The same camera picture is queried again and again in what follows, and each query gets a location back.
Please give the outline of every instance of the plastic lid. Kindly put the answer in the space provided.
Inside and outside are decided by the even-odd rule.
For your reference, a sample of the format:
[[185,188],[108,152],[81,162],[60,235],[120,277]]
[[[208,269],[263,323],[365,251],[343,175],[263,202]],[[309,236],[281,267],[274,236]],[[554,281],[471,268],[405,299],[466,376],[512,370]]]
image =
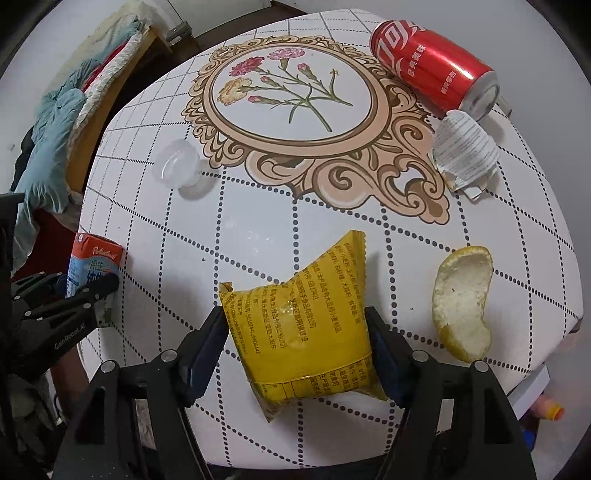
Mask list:
[[204,162],[187,140],[175,140],[156,156],[152,175],[169,189],[188,187],[201,178]]

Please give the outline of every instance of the grid pattern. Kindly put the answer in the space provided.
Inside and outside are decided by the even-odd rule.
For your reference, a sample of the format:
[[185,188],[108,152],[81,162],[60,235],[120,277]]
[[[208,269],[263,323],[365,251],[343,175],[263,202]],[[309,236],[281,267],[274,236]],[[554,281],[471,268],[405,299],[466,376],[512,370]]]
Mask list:
[[[371,31],[381,21],[358,9],[335,10],[267,25],[230,43],[323,35],[369,53]],[[485,361],[505,390],[542,363],[581,318],[579,270],[560,208],[537,160],[497,108],[482,126],[501,150],[499,174],[475,203],[447,192],[446,225],[403,217],[373,197],[355,210],[334,208],[315,194],[294,198],[287,187],[253,181],[243,166],[205,172],[199,191],[163,188],[150,172],[160,150],[178,138],[203,149],[181,112],[212,50],[138,95],[100,143],[80,228],[124,245],[126,254],[115,327],[82,341],[90,375],[107,359],[133,365],[178,346],[218,303],[219,281],[240,290],[285,281],[350,229],[366,233],[366,304],[413,348],[454,364],[431,322],[433,280],[455,249],[491,250],[495,271],[485,316],[493,342]],[[427,121],[437,128],[435,116]],[[208,462],[281,469],[381,455],[401,411],[349,392],[298,401],[268,424],[230,337],[189,417]]]

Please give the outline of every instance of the paper wrapper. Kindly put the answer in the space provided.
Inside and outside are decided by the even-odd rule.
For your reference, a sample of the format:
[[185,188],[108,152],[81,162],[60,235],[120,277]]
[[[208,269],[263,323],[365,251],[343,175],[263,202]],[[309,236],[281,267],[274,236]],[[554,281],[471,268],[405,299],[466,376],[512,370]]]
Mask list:
[[450,110],[433,138],[435,168],[452,192],[476,200],[496,174],[501,153],[493,138],[466,112]]

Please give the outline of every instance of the ornate frame pattern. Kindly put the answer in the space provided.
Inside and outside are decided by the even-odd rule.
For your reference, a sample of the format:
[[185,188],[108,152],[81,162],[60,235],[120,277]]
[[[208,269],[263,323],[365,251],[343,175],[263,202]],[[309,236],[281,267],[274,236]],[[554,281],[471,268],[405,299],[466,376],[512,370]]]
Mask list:
[[[213,102],[213,84],[230,62],[262,48],[302,46],[329,53],[363,78],[371,95],[366,118],[354,129],[313,141],[261,137],[228,122]],[[449,221],[445,184],[428,157],[433,129],[414,92],[379,61],[356,48],[322,36],[254,38],[215,50],[193,80],[183,111],[193,135],[204,146],[212,168],[245,164],[266,186],[288,186],[295,198],[315,192],[328,205],[354,209],[370,196],[404,216],[425,223]],[[394,182],[414,169],[420,177],[400,189]]]

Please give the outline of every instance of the clothing pile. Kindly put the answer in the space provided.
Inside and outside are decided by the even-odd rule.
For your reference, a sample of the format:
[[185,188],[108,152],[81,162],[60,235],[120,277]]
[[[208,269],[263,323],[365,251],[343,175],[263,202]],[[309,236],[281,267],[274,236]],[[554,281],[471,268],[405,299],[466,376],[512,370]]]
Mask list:
[[[41,98],[37,121],[21,143],[22,153],[11,186],[12,192],[25,194],[14,231],[13,275],[33,251],[38,233],[35,210],[52,213],[60,223],[76,231],[82,196],[66,183],[76,140],[108,87],[138,51],[148,25],[161,23],[145,4],[125,4],[78,47],[50,83],[52,90]],[[77,219],[67,223],[62,215],[66,209],[77,211]]]

